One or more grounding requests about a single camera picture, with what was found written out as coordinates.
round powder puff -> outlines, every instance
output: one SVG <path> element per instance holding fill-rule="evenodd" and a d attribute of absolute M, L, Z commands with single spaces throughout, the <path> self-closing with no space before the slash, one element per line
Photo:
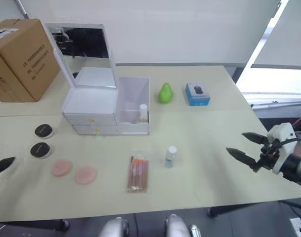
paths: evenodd
<path fill-rule="evenodd" d="M 57 160 L 55 164 L 51 167 L 51 173 L 54 176 L 61 177 L 68 174 L 71 168 L 72 168 L 71 162 L 65 159 L 60 159 Z"/>
<path fill-rule="evenodd" d="M 85 166 L 79 169 L 76 173 L 77 184 L 89 184 L 96 178 L 96 170 L 90 166 Z"/>

green toy pear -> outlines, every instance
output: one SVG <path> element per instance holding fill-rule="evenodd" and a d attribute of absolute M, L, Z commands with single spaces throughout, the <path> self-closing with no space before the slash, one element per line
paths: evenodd
<path fill-rule="evenodd" d="M 173 91 L 171 89 L 171 86 L 169 83 L 164 83 L 159 95 L 158 95 L 158 100 L 160 103 L 166 104 L 169 103 L 173 98 Z"/>

cardboard box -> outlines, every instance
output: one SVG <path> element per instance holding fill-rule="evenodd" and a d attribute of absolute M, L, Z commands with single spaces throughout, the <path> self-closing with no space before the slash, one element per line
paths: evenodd
<path fill-rule="evenodd" d="M 185 88 L 190 106 L 208 105 L 210 95 L 203 83 L 187 83 Z"/>
<path fill-rule="evenodd" d="M 0 22 L 0 100 L 35 102 L 60 68 L 38 19 Z"/>

small drawer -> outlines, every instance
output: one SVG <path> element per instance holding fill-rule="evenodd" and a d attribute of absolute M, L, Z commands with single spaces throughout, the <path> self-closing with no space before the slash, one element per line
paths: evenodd
<path fill-rule="evenodd" d="M 117 125 L 114 115 L 75 115 L 65 114 L 71 125 Z"/>
<path fill-rule="evenodd" d="M 118 126 L 73 125 L 73 128 L 80 135 L 119 135 L 120 134 L 120 128 Z"/>
<path fill-rule="evenodd" d="M 121 134 L 122 135 L 147 135 L 149 134 L 149 123 L 120 123 Z"/>

small plastic bottle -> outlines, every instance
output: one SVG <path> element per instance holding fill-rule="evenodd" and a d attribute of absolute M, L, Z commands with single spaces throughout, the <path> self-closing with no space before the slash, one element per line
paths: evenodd
<path fill-rule="evenodd" d="M 173 162 L 174 159 L 176 158 L 176 147 L 169 147 L 166 153 L 166 158 L 165 158 L 165 166 L 168 168 L 173 167 Z"/>
<path fill-rule="evenodd" d="M 139 106 L 139 122 L 148 122 L 148 111 L 147 111 L 147 105 L 141 104 Z"/>

